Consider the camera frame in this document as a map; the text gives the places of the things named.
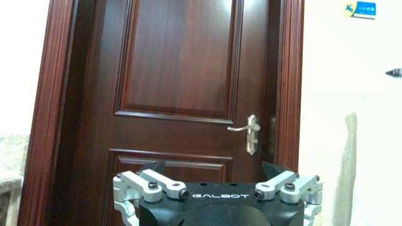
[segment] raised door panel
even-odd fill
[[[165,162],[162,175],[182,182],[228,182],[232,167],[229,157],[201,156],[192,154],[158,153],[137,150],[109,149],[108,178],[126,170],[136,172],[141,167],[157,161]],[[108,207],[104,222],[106,225],[122,225],[120,212],[113,209],[112,183],[106,186]]]
[[[128,2],[116,114],[232,122],[237,5],[236,0]]]

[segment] silver door handle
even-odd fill
[[[245,129],[252,129],[255,131],[259,131],[260,127],[259,127],[257,124],[252,124],[252,125],[248,125],[248,126],[244,126],[244,127],[240,127],[240,128],[228,127],[227,129],[229,131],[233,131],[233,132],[239,132],[239,131],[245,130]]]
[[[249,155],[253,155],[253,153],[257,150],[257,131],[260,129],[260,126],[257,124],[257,118],[255,115],[251,115],[247,119],[247,126],[240,128],[232,128],[227,127],[229,131],[239,132],[243,130],[247,130],[247,147],[245,151]]]

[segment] door molding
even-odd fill
[[[33,110],[32,131],[28,147],[25,179],[22,185],[18,225],[48,225],[50,218],[50,204],[53,198],[61,120],[65,112],[66,79],[70,61],[85,63],[85,53],[73,54],[73,45],[86,43],[73,41],[80,37],[82,27],[90,30],[88,17],[77,21],[76,13],[81,7],[93,7],[94,1],[50,0],[46,30],[42,47],[42,62],[38,75],[38,86]],[[300,120],[300,88],[301,88],[301,50],[303,50],[303,7],[304,0],[276,0],[271,4],[277,6],[277,32],[269,39],[277,42],[277,59],[273,61],[276,70],[268,74],[276,75],[276,133],[273,162],[297,168],[297,143]]]
[[[277,97],[276,97],[276,156],[275,163],[297,170],[303,22],[304,0],[283,1],[281,50],[279,50]]]

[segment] screw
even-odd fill
[[[288,190],[288,191],[293,191],[296,188],[295,184],[293,183],[285,183],[284,184],[284,189]]]
[[[257,200],[261,200],[261,199],[264,198],[264,194],[263,194],[260,191],[255,191],[253,197],[255,197]]]
[[[150,190],[156,189],[156,188],[157,188],[157,182],[156,182],[156,181],[150,181],[150,182],[148,183],[148,188],[149,188]]]
[[[178,198],[181,199],[181,200],[185,200],[185,199],[188,199],[188,196],[189,196],[189,192],[187,191],[187,190],[180,190],[180,192],[178,192]]]

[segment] door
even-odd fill
[[[164,160],[180,181],[255,182],[267,151],[267,0],[100,0],[84,79],[70,225],[121,225],[112,177]]]

